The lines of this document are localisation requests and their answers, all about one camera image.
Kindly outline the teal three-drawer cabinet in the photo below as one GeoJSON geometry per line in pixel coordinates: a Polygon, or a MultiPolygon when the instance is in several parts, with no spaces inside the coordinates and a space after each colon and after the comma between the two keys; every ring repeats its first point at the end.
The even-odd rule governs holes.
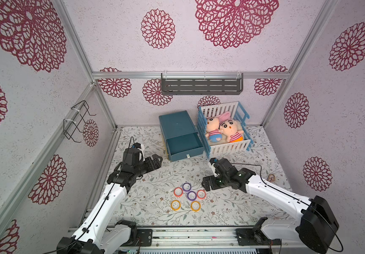
{"type": "Polygon", "coordinates": [[[198,131],[187,111],[161,115],[159,116],[159,122],[165,146],[166,141],[170,138],[195,132],[198,134],[198,131]]]}

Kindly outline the red tape roll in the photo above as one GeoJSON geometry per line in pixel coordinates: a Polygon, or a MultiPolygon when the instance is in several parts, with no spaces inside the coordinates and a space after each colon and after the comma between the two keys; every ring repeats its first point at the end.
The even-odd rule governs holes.
{"type": "Polygon", "coordinates": [[[181,187],[176,187],[173,191],[173,194],[176,196],[176,197],[181,197],[183,194],[184,194],[184,191],[181,187]]]}
{"type": "Polygon", "coordinates": [[[205,199],[205,198],[206,198],[206,191],[205,191],[205,190],[203,190],[203,189],[200,189],[200,190],[198,190],[198,191],[197,191],[196,196],[197,196],[197,198],[198,198],[199,200],[203,200],[203,199],[205,199]]]}

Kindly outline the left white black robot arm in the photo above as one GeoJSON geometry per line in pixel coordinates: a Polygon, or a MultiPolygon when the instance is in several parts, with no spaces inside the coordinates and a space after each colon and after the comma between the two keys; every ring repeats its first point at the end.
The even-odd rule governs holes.
{"type": "Polygon", "coordinates": [[[107,179],[107,185],[91,213],[72,234],[58,243],[57,254],[113,254],[122,245],[140,244],[135,222],[120,220],[107,232],[118,205],[126,198],[138,178],[161,168],[163,158],[157,154],[144,157],[139,143],[127,148],[122,161],[107,179]]]}

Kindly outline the teal top drawer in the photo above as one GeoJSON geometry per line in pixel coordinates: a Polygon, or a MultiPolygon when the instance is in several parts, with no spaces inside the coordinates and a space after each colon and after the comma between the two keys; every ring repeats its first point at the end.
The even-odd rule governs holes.
{"type": "Polygon", "coordinates": [[[166,146],[171,162],[200,156],[204,152],[204,146],[196,132],[170,138],[166,141],[166,146]]]}

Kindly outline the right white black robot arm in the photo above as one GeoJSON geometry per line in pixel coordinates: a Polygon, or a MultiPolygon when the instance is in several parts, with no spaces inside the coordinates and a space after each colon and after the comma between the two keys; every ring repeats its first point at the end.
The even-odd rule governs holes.
{"type": "Polygon", "coordinates": [[[326,254],[332,241],[338,238],[340,225],[324,198],[315,196],[311,199],[290,192],[264,180],[256,172],[247,169],[246,164],[237,169],[236,164],[231,164],[225,158],[211,158],[209,166],[213,173],[202,181],[206,191],[226,187],[240,190],[262,198],[293,218],[284,222],[259,220],[257,230],[267,239],[298,241],[318,254],[326,254]]]}

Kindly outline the purple tape roll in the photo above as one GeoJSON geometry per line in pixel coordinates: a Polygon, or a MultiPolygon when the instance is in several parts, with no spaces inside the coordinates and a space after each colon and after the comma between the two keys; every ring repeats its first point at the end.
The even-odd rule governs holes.
{"type": "Polygon", "coordinates": [[[187,193],[187,198],[188,198],[188,200],[189,201],[195,201],[196,199],[197,199],[197,194],[196,194],[196,192],[194,192],[194,191],[189,191],[188,193],[187,193]]]}
{"type": "Polygon", "coordinates": [[[183,183],[181,188],[184,192],[190,192],[192,190],[192,186],[190,183],[183,183]]]}

